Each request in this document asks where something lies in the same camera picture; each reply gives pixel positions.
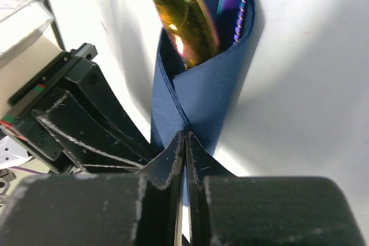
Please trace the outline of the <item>iridescent spoon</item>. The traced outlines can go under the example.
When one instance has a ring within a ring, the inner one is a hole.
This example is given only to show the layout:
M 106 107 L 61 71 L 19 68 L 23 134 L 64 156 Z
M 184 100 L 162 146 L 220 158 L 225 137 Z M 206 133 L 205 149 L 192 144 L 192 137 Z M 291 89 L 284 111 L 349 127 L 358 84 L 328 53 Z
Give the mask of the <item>iridescent spoon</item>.
M 204 0 L 153 0 L 164 30 L 186 69 L 219 53 L 220 41 Z

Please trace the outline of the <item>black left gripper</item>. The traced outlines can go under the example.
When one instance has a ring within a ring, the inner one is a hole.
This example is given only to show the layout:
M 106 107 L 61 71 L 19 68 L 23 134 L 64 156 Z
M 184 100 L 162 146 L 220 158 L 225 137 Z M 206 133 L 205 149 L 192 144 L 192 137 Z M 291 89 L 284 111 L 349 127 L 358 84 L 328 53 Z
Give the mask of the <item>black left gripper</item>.
M 62 51 L 10 97 L 1 118 L 2 131 L 52 173 L 70 172 L 73 162 L 89 173 L 135 173 L 158 154 L 116 99 L 102 105 L 104 115 L 82 91 L 66 89 L 96 55 L 88 43 Z

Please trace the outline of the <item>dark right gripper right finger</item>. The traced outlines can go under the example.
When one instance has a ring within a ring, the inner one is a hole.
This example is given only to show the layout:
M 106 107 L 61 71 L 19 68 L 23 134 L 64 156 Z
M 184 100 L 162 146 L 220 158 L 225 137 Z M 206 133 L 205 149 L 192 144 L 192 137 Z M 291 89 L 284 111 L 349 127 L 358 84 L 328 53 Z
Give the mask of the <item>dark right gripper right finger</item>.
M 332 180 L 237 177 L 192 132 L 185 149 L 191 245 L 364 245 Z

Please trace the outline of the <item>blue paper napkin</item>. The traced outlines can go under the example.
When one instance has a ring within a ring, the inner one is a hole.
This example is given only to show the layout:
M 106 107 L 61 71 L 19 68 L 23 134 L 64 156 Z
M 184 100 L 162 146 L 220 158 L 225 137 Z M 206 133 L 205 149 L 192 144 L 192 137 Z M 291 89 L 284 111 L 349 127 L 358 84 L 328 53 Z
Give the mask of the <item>blue paper napkin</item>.
M 164 150 L 179 130 L 192 131 L 210 155 L 216 150 L 255 19 L 255 1 L 246 0 L 243 34 L 233 42 L 237 12 L 217 16 L 222 52 L 199 66 L 185 70 L 167 34 L 161 32 L 152 89 L 150 143 Z

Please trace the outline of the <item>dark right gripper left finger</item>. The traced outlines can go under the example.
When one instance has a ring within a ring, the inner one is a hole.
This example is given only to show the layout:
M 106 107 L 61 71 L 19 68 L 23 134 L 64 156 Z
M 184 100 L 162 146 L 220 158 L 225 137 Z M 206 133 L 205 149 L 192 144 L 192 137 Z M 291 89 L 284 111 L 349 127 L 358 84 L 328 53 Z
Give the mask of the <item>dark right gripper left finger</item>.
M 135 174 L 34 175 L 1 214 L 2 245 L 181 245 L 184 133 Z

